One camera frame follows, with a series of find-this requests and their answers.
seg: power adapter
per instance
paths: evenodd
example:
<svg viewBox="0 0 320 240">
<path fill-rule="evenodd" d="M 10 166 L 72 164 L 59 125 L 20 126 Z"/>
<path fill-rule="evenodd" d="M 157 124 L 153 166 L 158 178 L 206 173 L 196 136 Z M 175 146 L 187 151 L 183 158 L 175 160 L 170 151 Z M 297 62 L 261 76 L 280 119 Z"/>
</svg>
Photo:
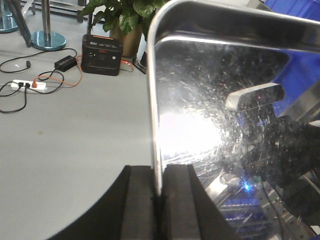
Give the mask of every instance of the power adapter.
<svg viewBox="0 0 320 240">
<path fill-rule="evenodd" d="M 66 56 L 66 57 L 60 59 L 59 61 L 56 61 L 54 63 L 54 68 L 61 71 L 61 72 L 65 72 L 65 71 L 73 68 L 76 65 L 77 65 L 76 58 L 69 55 L 69 56 Z"/>
</svg>

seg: metal pole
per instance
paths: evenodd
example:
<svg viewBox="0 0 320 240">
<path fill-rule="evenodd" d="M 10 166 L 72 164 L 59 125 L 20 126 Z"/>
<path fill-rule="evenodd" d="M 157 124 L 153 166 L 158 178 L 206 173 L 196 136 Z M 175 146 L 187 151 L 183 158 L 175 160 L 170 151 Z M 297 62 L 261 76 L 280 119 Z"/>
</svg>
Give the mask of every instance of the metal pole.
<svg viewBox="0 0 320 240">
<path fill-rule="evenodd" d="M 43 39 L 46 47 L 51 47 L 50 4 L 49 0 L 42 0 Z"/>
</svg>

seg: black power station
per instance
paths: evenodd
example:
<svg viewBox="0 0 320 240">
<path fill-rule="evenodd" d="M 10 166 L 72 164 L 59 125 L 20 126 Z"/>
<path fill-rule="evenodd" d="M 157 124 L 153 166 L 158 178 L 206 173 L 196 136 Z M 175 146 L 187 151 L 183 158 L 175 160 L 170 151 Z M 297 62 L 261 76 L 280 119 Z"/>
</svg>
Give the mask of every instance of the black power station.
<svg viewBox="0 0 320 240">
<path fill-rule="evenodd" d="M 81 68 L 85 73 L 117 76 L 122 53 L 123 47 L 117 39 L 85 34 Z"/>
</svg>

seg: black object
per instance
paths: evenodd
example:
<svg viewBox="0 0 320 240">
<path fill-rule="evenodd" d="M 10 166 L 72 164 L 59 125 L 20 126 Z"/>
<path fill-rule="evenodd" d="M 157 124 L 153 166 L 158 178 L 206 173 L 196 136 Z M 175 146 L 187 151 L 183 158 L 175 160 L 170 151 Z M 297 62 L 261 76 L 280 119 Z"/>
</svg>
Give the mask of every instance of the black object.
<svg viewBox="0 0 320 240">
<path fill-rule="evenodd" d="M 125 166 L 109 190 L 49 240 L 239 240 L 192 165 L 169 165 L 162 196 L 149 166 Z"/>
<path fill-rule="evenodd" d="M 31 47 L 31 34 L 29 31 L 29 28 L 26 24 L 26 21 L 21 13 L 21 5 L 20 1 L 17 0 L 5 0 L 8 8 L 10 9 L 12 16 L 18 25 L 18 28 L 20 30 L 20 33 L 25 41 L 25 44 L 27 47 Z"/>
<path fill-rule="evenodd" d="M 76 65 L 77 65 L 76 58 L 68 55 L 68 56 L 60 59 L 59 61 L 56 61 L 54 63 L 54 68 L 57 70 L 60 70 L 62 72 L 65 72 L 65 71 L 73 68 Z"/>
<path fill-rule="evenodd" d="M 213 204 L 192 165 L 168 165 L 163 174 L 162 239 L 240 240 Z"/>
<path fill-rule="evenodd" d="M 153 239 L 152 179 L 149 166 L 125 166 L 96 204 L 49 239 Z"/>
<path fill-rule="evenodd" d="M 90 74 L 117 76 L 123 47 L 110 37 L 85 34 L 82 38 L 81 68 Z"/>
</svg>

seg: stanchion base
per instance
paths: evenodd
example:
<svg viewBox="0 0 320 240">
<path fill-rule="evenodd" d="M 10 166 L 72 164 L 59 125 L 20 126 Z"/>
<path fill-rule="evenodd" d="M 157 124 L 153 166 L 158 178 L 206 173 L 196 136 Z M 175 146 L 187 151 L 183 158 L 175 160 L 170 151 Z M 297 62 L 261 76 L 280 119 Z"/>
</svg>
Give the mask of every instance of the stanchion base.
<svg viewBox="0 0 320 240">
<path fill-rule="evenodd" d="M 0 23 L 0 34 L 11 33 L 18 30 L 18 25 L 12 16 L 4 16 Z"/>
<path fill-rule="evenodd" d="M 31 34 L 32 47 L 45 51 L 55 51 L 66 46 L 66 38 L 61 34 L 52 31 L 51 42 L 47 44 L 44 38 L 44 31 L 36 31 Z"/>
</svg>

